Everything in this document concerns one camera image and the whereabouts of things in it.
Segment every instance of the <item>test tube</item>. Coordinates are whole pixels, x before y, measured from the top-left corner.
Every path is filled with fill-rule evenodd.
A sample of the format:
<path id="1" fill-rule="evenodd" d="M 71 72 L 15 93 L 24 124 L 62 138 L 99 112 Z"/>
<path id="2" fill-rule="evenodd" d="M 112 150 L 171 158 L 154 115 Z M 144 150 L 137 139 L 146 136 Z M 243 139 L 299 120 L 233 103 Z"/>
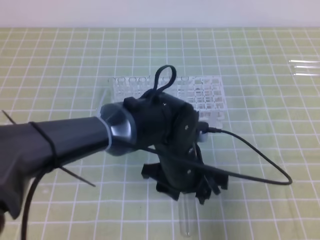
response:
<path id="1" fill-rule="evenodd" d="M 139 77 L 138 82 L 139 82 L 138 92 L 139 92 L 139 95 L 142 95 L 146 90 L 149 89 L 147 78 L 144 76 Z"/>
<path id="2" fill-rule="evenodd" d="M 196 194 L 181 193 L 178 200 L 180 234 L 189 238 L 195 232 Z"/>
<path id="3" fill-rule="evenodd" d="M 189 77 L 182 76 L 180 82 L 180 94 L 183 100 L 188 98 L 188 91 L 189 91 Z"/>
<path id="4" fill-rule="evenodd" d="M 117 87 L 118 87 L 118 97 L 119 101 L 122 101 L 125 98 L 126 93 L 126 78 L 121 76 L 117 79 Z"/>

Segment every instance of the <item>test tube rack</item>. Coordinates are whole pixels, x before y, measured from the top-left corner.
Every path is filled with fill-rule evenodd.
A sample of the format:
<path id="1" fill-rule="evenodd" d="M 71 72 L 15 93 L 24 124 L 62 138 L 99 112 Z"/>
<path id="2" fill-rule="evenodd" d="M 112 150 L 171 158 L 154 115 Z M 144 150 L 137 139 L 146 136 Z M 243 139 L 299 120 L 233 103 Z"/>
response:
<path id="1" fill-rule="evenodd" d="M 159 79 L 161 87 L 169 81 L 169 76 Z M 127 97 L 139 98 L 151 89 L 154 80 L 149 76 L 111 77 L 108 79 L 112 102 L 122 102 Z M 181 76 L 165 90 L 167 94 L 182 99 L 199 111 L 199 120 L 206 121 L 211 127 L 222 128 L 227 102 L 220 76 Z"/>

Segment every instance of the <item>glass test tube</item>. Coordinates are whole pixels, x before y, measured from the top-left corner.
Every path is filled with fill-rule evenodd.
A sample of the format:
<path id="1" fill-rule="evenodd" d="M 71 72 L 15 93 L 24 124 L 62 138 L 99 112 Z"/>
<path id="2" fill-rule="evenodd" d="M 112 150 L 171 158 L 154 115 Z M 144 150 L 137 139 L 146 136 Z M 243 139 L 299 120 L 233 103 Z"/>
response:
<path id="1" fill-rule="evenodd" d="M 180 234 L 189 238 L 194 234 L 196 218 L 196 194 L 181 193 L 178 200 Z"/>

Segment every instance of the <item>cable connector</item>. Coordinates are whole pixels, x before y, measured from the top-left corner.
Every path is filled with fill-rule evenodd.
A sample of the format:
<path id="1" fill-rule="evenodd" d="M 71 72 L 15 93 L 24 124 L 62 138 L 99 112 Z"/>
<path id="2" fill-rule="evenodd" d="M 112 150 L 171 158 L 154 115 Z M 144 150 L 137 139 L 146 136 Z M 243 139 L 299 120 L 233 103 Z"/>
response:
<path id="1" fill-rule="evenodd" d="M 216 127 L 208 127 L 207 132 L 216 134 L 216 133 L 222 133 L 222 130 Z"/>

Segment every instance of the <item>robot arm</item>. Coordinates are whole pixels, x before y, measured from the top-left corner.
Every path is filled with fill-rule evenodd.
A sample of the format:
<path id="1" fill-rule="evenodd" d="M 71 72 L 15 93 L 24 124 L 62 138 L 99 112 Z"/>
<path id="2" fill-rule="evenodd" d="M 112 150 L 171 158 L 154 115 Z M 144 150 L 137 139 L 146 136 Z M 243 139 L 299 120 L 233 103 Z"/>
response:
<path id="1" fill-rule="evenodd" d="M 157 89 L 160 73 L 168 67 L 172 77 L 167 85 Z M 41 174 L 103 150 L 114 156 L 139 149 L 157 154 L 159 163 L 145 164 L 141 174 L 145 179 L 156 180 L 158 192 L 174 200 L 178 200 L 180 192 L 195 192 L 204 204 L 211 192 L 218 195 L 219 187 L 227 189 L 229 176 L 269 184 L 292 183 L 288 174 L 243 138 L 199 122 L 199 113 L 191 104 L 164 93 L 176 76 L 173 66 L 161 67 L 155 74 L 153 89 L 138 99 L 128 97 L 123 102 L 106 104 L 99 116 L 0 126 L 0 213 L 9 212 L 16 219 L 32 178 L 40 181 Z M 205 165 L 197 142 L 201 134 L 215 132 L 245 142 L 288 181 L 266 180 Z"/>

